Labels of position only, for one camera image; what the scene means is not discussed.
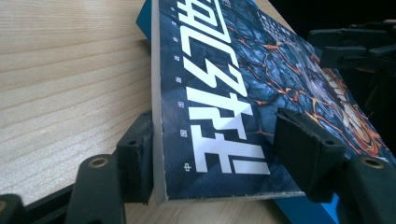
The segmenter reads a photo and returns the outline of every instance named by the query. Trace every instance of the blue book cover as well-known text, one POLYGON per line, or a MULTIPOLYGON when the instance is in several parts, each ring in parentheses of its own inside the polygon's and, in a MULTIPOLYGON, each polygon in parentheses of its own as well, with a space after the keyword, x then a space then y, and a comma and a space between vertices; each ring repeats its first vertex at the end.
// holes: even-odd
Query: blue book cover
POLYGON ((272 151, 280 106, 338 137, 346 157, 396 164, 320 52, 248 1, 153 1, 152 16, 159 202, 304 195, 272 151))

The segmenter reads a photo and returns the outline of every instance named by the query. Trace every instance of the cover illustration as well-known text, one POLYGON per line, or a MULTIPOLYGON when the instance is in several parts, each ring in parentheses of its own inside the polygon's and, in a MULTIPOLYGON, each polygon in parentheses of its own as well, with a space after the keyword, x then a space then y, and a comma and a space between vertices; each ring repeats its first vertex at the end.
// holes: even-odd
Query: cover illustration
POLYGON ((302 195, 272 152, 280 106, 338 137, 347 157, 396 164, 340 75, 248 1, 162 0, 160 39, 168 200, 302 195))

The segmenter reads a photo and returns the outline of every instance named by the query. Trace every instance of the book cover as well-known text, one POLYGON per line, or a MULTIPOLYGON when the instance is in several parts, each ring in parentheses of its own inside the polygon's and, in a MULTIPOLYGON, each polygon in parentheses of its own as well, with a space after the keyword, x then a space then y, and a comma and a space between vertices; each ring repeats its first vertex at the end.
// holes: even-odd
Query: book cover
POLYGON ((319 52, 248 1, 152 3, 158 201, 303 195, 272 151, 276 110, 396 164, 319 52))

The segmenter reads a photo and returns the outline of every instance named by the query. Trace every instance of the wood grain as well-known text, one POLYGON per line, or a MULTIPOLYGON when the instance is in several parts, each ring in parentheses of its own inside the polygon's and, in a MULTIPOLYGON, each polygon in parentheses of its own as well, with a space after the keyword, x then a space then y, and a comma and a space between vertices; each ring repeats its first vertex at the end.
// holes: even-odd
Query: wood grain
MULTIPOLYGON (((0 1, 0 194, 32 203, 151 109, 143 0, 0 1)), ((258 5, 286 24, 266 0, 258 5)), ((130 223, 284 223, 272 201, 127 204, 130 223)))

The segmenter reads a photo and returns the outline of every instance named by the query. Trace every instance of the clamp jaw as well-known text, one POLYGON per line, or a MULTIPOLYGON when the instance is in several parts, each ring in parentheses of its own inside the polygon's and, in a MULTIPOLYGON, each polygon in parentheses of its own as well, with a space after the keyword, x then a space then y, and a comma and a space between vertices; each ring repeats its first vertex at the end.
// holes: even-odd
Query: clamp jaw
POLYGON ((394 223, 396 169, 367 155, 344 157, 346 146, 305 114, 279 108, 276 155, 314 203, 329 203, 336 193, 341 224, 394 223))
POLYGON ((344 29, 314 30, 308 37, 322 49, 321 67, 391 69, 396 72, 396 22, 369 22, 344 29))

